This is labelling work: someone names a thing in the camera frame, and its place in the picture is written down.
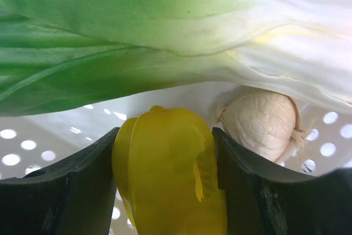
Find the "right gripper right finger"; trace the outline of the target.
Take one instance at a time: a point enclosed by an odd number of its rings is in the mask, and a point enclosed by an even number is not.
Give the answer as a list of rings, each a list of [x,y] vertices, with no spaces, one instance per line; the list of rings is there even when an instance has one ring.
[[[351,169],[310,176],[212,134],[229,234],[351,234]]]

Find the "yellow toy star fruit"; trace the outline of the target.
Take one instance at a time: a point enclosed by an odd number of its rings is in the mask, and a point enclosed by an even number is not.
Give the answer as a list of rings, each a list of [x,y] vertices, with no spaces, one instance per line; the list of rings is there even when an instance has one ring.
[[[138,234],[226,234],[215,140],[184,108],[153,106],[119,128],[112,170]]]

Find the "white perforated plastic basket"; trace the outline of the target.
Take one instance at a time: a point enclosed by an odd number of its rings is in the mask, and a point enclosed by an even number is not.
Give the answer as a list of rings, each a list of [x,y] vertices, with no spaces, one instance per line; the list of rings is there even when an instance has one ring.
[[[243,86],[205,82],[94,103],[70,111],[1,118],[1,180],[27,174],[58,162],[96,142],[113,128],[152,106],[181,107],[201,116],[208,126],[220,128],[215,112],[246,91]],[[304,129],[309,131],[303,150],[280,166],[322,176],[339,168],[351,169],[351,115],[298,101]],[[137,234],[118,188],[109,234]]]

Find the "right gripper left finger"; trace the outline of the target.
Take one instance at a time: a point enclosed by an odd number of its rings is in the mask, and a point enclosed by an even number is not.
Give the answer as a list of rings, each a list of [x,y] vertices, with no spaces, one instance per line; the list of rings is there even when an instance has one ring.
[[[23,178],[1,180],[1,234],[109,234],[118,130]]]

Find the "green toy bok choy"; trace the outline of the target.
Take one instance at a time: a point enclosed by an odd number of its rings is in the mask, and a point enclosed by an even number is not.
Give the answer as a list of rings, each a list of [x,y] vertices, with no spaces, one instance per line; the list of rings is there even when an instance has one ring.
[[[1,0],[1,116],[204,81],[351,113],[351,0]]]

